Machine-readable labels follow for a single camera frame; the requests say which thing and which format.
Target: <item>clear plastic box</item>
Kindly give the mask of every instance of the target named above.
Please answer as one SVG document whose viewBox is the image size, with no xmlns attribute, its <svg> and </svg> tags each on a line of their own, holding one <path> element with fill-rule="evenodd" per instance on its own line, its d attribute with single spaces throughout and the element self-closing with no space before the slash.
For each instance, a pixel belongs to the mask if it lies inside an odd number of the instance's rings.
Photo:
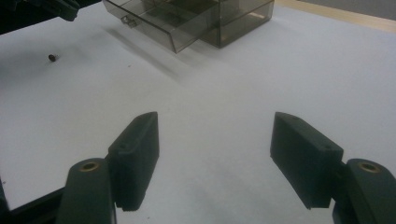
<svg viewBox="0 0 396 224">
<path fill-rule="evenodd" d="M 224 47 L 272 16 L 274 0 L 103 0 L 108 12 L 175 53 L 197 39 Z"/>
</svg>

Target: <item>screw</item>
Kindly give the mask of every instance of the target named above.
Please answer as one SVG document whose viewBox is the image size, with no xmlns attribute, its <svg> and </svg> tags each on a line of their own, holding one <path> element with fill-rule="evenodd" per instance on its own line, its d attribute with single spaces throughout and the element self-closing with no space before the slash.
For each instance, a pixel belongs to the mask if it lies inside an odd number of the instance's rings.
<svg viewBox="0 0 396 224">
<path fill-rule="evenodd" d="M 50 54 L 49 55 L 49 60 L 52 62 L 55 62 L 58 59 L 58 55 L 56 54 Z"/>
</svg>

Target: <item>white table surface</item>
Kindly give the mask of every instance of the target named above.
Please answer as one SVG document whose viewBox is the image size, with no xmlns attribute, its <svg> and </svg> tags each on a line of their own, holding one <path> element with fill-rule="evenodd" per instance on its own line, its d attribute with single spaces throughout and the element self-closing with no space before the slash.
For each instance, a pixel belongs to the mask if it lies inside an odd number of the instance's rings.
<svg viewBox="0 0 396 224">
<path fill-rule="evenodd" d="M 55 63 L 49 54 L 58 54 Z M 275 7 L 224 49 L 174 54 L 108 14 L 0 36 L 0 176 L 11 209 L 61 188 L 158 111 L 161 156 L 145 201 L 119 223 L 332 223 L 270 158 L 276 111 L 396 174 L 396 34 Z"/>
</svg>

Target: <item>transparent acrylic box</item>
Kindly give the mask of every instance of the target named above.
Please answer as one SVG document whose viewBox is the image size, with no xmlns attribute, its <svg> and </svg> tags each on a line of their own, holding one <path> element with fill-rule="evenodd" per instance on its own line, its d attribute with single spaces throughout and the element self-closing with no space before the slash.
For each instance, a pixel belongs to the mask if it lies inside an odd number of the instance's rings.
<svg viewBox="0 0 396 224">
<path fill-rule="evenodd" d="M 274 0 L 103 0 L 109 13 L 175 53 L 197 39 L 222 48 L 269 21 Z"/>
</svg>

